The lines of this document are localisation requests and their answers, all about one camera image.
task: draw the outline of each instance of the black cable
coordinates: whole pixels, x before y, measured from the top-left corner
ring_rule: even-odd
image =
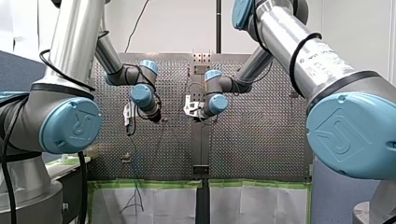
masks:
[[[321,39],[322,36],[319,33],[313,33],[307,36],[304,40],[302,40],[298,45],[294,53],[291,55],[290,59],[290,67],[289,67],[289,76],[290,76],[290,82],[291,86],[297,91],[299,95],[301,95],[303,98],[303,94],[301,93],[300,89],[297,86],[296,80],[294,78],[294,67],[296,64],[297,56],[300,53],[300,50],[304,47],[305,43],[308,42],[308,40],[314,39],[314,38],[319,38]]]
[[[81,209],[78,215],[78,224],[85,224],[85,218],[87,216],[88,208],[88,183],[87,183],[87,165],[85,164],[84,153],[80,151],[78,153],[79,165],[81,169]]]
[[[12,135],[12,131],[14,130],[15,124],[17,123],[18,116],[23,108],[24,104],[26,103],[28,97],[24,98],[18,107],[16,108],[14,115],[12,116],[11,122],[8,125],[6,136],[4,137],[3,141],[3,150],[2,150],[2,161],[1,166],[3,169],[4,179],[7,185],[8,191],[8,198],[9,198],[9,209],[11,211],[11,224],[17,224],[17,204],[15,202],[15,194],[14,188],[12,187],[11,176],[9,175],[8,167],[7,167],[7,148],[9,144],[9,138]]]
[[[261,80],[263,80],[263,79],[271,72],[271,68],[272,68],[272,66],[273,66],[273,63],[274,63],[274,62],[271,62],[271,63],[270,63],[270,65],[268,66],[267,72],[266,72],[262,77],[260,77],[259,79],[254,80],[254,81],[244,82],[244,83],[246,83],[246,84],[253,84],[253,83],[260,82]]]
[[[154,91],[157,91],[157,89],[155,88],[154,83],[152,83],[152,82],[143,74],[143,71],[142,71],[142,69],[140,68],[139,65],[130,64],[130,63],[124,63],[123,65],[127,65],[127,66],[131,66],[131,67],[136,68],[136,69],[137,69],[137,72],[138,72],[138,77],[137,77],[137,79],[139,79],[139,76],[142,76],[142,77],[147,81],[147,83],[152,87],[152,89],[154,89]]]
[[[104,36],[106,36],[108,34],[110,34],[109,31],[103,31],[102,34],[98,36],[98,39],[100,39],[100,38],[102,38],[102,37],[104,37]]]
[[[396,216],[386,220],[383,224],[393,224],[393,223],[396,223]]]
[[[140,18],[142,18],[143,12],[145,12],[145,9],[146,9],[146,6],[147,6],[148,2],[149,2],[149,0],[146,1],[145,5],[143,5],[142,11],[140,12],[139,17],[137,18],[136,23],[134,24],[134,29],[132,30],[131,34],[129,35],[128,44],[127,44],[127,46],[125,48],[124,53],[126,53],[128,51],[129,45],[131,44],[131,38],[134,35],[134,32],[136,31],[137,24],[139,24]]]
[[[258,18],[257,18],[257,14],[256,14],[256,10],[257,10],[257,8],[256,8],[256,0],[253,1],[253,3],[251,5],[252,5],[251,6],[251,8],[252,8],[251,10],[252,10],[252,13],[253,13],[254,33],[257,36],[257,42],[259,42],[259,45],[260,45],[260,47],[262,47],[263,50],[267,51],[268,53],[271,53],[270,50],[264,46],[264,44],[262,43],[262,40],[260,38],[260,35],[259,35],[259,29],[258,29],[258,26],[257,26]]]
[[[65,75],[61,70],[59,70],[57,67],[55,67],[50,61],[48,61],[45,57],[44,54],[49,53],[50,50],[49,49],[45,49],[43,51],[40,52],[40,59],[41,61],[43,61],[43,63],[48,66],[50,69],[52,69],[53,71],[55,71],[56,73],[58,73],[61,77],[63,77],[64,79],[66,79],[67,81],[73,82],[76,85],[79,85],[81,87],[85,87],[90,91],[95,91],[95,88],[91,87],[90,85],[87,85],[83,82],[77,81],[71,77],[68,77],[67,75]]]

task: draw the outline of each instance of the perforated metal panel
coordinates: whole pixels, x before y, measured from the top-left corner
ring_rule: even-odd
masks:
[[[233,76],[247,59],[212,55],[212,66]],[[307,179],[312,153],[305,146],[305,103],[291,91],[289,77],[274,62],[251,93],[227,94],[229,108],[211,127],[211,178]]]
[[[201,129],[202,125],[192,125],[192,119],[183,112],[187,88],[191,77],[196,76],[188,76],[191,65],[197,64],[192,55],[123,54],[121,58],[127,63],[144,59],[158,63],[157,90],[163,101],[163,118],[168,121],[153,124],[137,119],[134,148],[125,134],[122,116],[130,87],[108,86],[104,71],[96,64],[95,98],[104,122],[96,141],[99,156],[89,166],[90,179],[134,177],[133,164],[138,167],[139,178],[192,179],[192,166],[197,161],[207,164],[209,152],[210,178],[304,181],[309,176],[312,153],[304,144],[304,99],[290,98],[289,78],[277,63],[268,77],[254,85],[252,93],[237,97],[227,94],[229,108],[209,129],[198,130],[199,136],[209,136],[205,133],[210,132],[209,138],[200,139],[192,136],[191,130]],[[211,55],[210,63],[212,68],[232,76],[247,58],[248,55]],[[201,151],[191,152],[193,148]],[[122,164],[120,158],[128,152],[136,159]]]
[[[159,65],[156,87],[167,121],[154,124],[137,118],[135,135],[127,137],[122,111],[131,87],[108,86],[102,67],[96,63],[95,99],[104,122],[96,141],[99,156],[89,167],[90,179],[132,178],[134,174],[145,179],[191,179],[191,120],[183,112],[191,55],[123,54],[121,58],[133,64],[151,59]],[[126,153],[134,158],[131,163],[121,163]]]

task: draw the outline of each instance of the robotic arm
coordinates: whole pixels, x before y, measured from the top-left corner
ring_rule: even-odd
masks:
[[[142,61],[138,66],[123,64],[111,45],[108,35],[98,39],[95,57],[106,71],[108,85],[131,86],[131,100],[147,119],[153,122],[161,120],[161,105],[156,103],[155,82],[159,74],[158,65],[150,60]]]
[[[18,224],[32,223],[35,214],[34,223],[62,223],[62,185],[50,180],[40,156],[81,152],[99,134],[102,117],[90,85],[94,55],[105,68],[108,84],[134,85],[131,100],[139,111],[154,122],[161,119],[154,97],[158,66],[148,60],[139,65],[120,62],[100,27],[107,2],[54,1],[60,13],[52,46],[40,54],[49,67],[46,74],[30,92],[0,93],[2,222],[16,223],[18,214]],[[43,55],[47,52],[48,60]],[[8,203],[11,194],[15,203]]]
[[[231,81],[205,74],[206,100],[194,116],[227,107],[223,92],[248,92],[274,57],[307,101],[306,134],[315,154],[335,172],[355,178],[396,178],[396,89],[374,71],[358,71],[305,27],[304,0],[236,0],[233,26],[263,44]]]

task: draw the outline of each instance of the white wall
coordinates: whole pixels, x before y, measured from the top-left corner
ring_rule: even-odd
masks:
[[[324,40],[353,67],[392,82],[394,11],[394,0],[324,0]]]
[[[11,5],[11,2],[12,7],[5,7],[5,3]],[[106,26],[116,51],[124,52],[128,36],[145,2],[146,0],[112,0],[106,5]],[[308,0],[308,2],[311,10],[308,26],[314,31],[319,31],[321,1]],[[246,32],[236,31],[233,28],[232,9],[233,0],[222,0],[222,52],[251,53],[258,45]],[[11,15],[12,12],[21,12],[21,10],[23,13]],[[39,51],[50,48],[58,9],[50,0],[0,0],[0,12],[4,11],[9,12],[12,21],[17,20],[22,25],[24,22],[36,23],[38,16],[38,27],[33,26],[32,29],[24,30],[22,37],[17,32],[12,34],[12,27],[17,26],[16,30],[18,30],[18,25],[6,23],[5,20],[0,21],[0,39],[4,36],[1,31],[9,30],[7,27],[11,27],[11,35],[17,40],[16,47],[22,49],[14,53],[37,60]],[[129,48],[129,52],[215,50],[216,1],[214,0],[150,0]]]

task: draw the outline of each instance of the metal bracket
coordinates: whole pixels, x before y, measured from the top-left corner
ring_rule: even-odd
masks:
[[[195,75],[204,75],[206,71],[210,69],[209,65],[195,65],[194,66],[194,74]]]
[[[194,165],[192,169],[195,175],[209,174],[209,165]]]

